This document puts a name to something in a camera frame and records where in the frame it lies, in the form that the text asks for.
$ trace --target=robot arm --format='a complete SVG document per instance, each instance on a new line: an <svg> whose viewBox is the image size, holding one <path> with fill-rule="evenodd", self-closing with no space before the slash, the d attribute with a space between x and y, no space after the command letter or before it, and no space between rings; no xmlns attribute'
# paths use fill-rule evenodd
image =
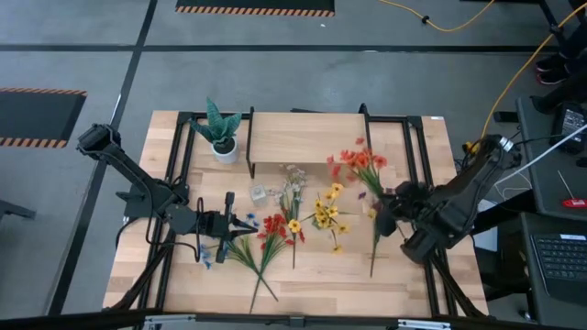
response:
<svg viewBox="0 0 587 330"><path fill-rule="evenodd" d="M436 248L452 248L470 233L479 201L499 180L504 171L519 166L521 155L505 137L488 136L479 151L461 173L446 185L432 190L404 182L395 190L390 204L393 216L385 222L407 218L416 231L402 245L402 251L413 262L422 263Z"/></svg>

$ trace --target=flower stem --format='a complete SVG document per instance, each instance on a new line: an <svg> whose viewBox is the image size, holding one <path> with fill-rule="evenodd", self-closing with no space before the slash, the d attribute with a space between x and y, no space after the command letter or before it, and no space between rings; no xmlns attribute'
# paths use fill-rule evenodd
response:
<svg viewBox="0 0 587 330"><path fill-rule="evenodd" d="M297 239L295 239L295 234L293 234L293 259L292 259L292 269L295 270L295 242L297 241Z"/></svg>
<svg viewBox="0 0 587 330"><path fill-rule="evenodd" d="M259 283L260 283L260 276L257 279L257 284L255 285L255 292L253 293L253 299L250 302L249 314L251 314L253 312L253 305L255 304L255 299L257 298L257 290L259 289Z"/></svg>
<svg viewBox="0 0 587 330"><path fill-rule="evenodd" d="M263 278L263 275L261 275L259 272L257 272L257 276L259 276L260 280L263 282L263 284L265 284L265 287L267 287L267 290L269 290L269 293L273 296L273 299L275 299L275 301L278 302L279 299L277 299L277 296L275 295L275 293L273 293L273 290L271 289L269 284L267 284L267 282L265 281L265 278Z"/></svg>
<svg viewBox="0 0 587 330"><path fill-rule="evenodd" d="M373 251L371 252L371 273L370 277L373 277L373 266L375 266L375 249L377 248L377 243L373 240Z"/></svg>

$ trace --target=concrete floor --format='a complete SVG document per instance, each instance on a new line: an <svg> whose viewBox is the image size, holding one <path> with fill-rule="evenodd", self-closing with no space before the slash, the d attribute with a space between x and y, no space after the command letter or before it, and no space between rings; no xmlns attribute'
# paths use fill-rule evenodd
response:
<svg viewBox="0 0 587 330"><path fill-rule="evenodd" d="M570 11L566 2L550 3L558 20ZM148 4L149 0L4 0L0 2L0 46L132 45ZM409 4L443 27L457 26L483 6L459 0L412 0ZM173 9L174 0L159 1L148 45L537 45L548 34L546 20L535 5L494 5L475 24L452 34L424 27L411 14L375 0L337 0L334 18L186 15ZM243 111L254 105L258 111L298 107L356 112L360 103L366 103L374 114L446 117L453 152L460 158L460 144L479 136L495 98L528 56L143 52L119 131L123 148L137 160L153 110L204 110L207 96L223 109ZM110 120L130 57L129 51L0 51L0 86L88 91L73 132L78 137L92 123ZM514 110L516 97L548 90L536 83L531 70L526 71L499 109ZM515 126L493 124L491 131L511 135ZM0 225L0 318L45 311L94 166L75 145L61 150L0 148L0 199L38 212L33 222L7 216ZM525 186L514 180L508 184ZM124 208L114 192L128 187L120 175L107 171L65 313L101 308ZM494 193L488 198L499 199ZM520 300L490 304L497 317L521 321L515 313L518 308L523 308Z"/></svg>

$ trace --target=black mat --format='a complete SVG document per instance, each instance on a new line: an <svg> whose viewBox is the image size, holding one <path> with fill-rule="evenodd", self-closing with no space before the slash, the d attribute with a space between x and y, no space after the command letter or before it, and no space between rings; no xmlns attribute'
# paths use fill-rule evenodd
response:
<svg viewBox="0 0 587 330"><path fill-rule="evenodd" d="M86 91L0 88L0 146L63 148Z"/></svg>
<svg viewBox="0 0 587 330"><path fill-rule="evenodd" d="M175 11L305 17L332 17L335 14L334 0L177 0Z"/></svg>

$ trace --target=yellow flower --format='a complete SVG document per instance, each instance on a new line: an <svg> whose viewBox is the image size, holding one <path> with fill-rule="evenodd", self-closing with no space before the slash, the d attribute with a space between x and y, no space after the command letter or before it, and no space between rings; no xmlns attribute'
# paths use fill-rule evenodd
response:
<svg viewBox="0 0 587 330"><path fill-rule="evenodd" d="M328 212L329 217L337 216L338 215L338 206L333 205L333 206L328 207L327 212Z"/></svg>
<svg viewBox="0 0 587 330"><path fill-rule="evenodd" d="M375 216L377 216L377 211L375 211L375 209L373 209L373 208L372 208L372 209L370 209L370 210L369 210L369 212L367 213L367 216L368 216L369 218L371 218L371 220L372 220L372 219L374 219L374 218L375 218Z"/></svg>
<svg viewBox="0 0 587 330"><path fill-rule="evenodd" d="M338 234L348 234L350 232L349 225L339 225L338 226Z"/></svg>
<svg viewBox="0 0 587 330"><path fill-rule="evenodd" d="M327 201L332 201L333 199L337 198L337 196L335 195L335 193L332 192L332 191L327 192L327 194L325 195L325 197L327 198Z"/></svg>
<svg viewBox="0 0 587 330"><path fill-rule="evenodd" d="M344 188L344 187L343 187L343 186L342 186L342 184L340 184L340 183L332 183L332 191L333 191L333 192L335 192L335 193L340 193L340 192L342 192L342 189L343 189L343 188Z"/></svg>
<svg viewBox="0 0 587 330"><path fill-rule="evenodd" d="M320 218L317 218L316 219L316 221L318 222L318 226L320 228L328 228L328 225L329 225L329 221L328 220L329 219L328 219L327 216L320 217Z"/></svg>
<svg viewBox="0 0 587 330"><path fill-rule="evenodd" d="M287 224L287 226L290 227L290 230L294 234L297 234L302 230L302 224L300 224L300 222L295 219L290 220L290 222L289 222L289 224Z"/></svg>

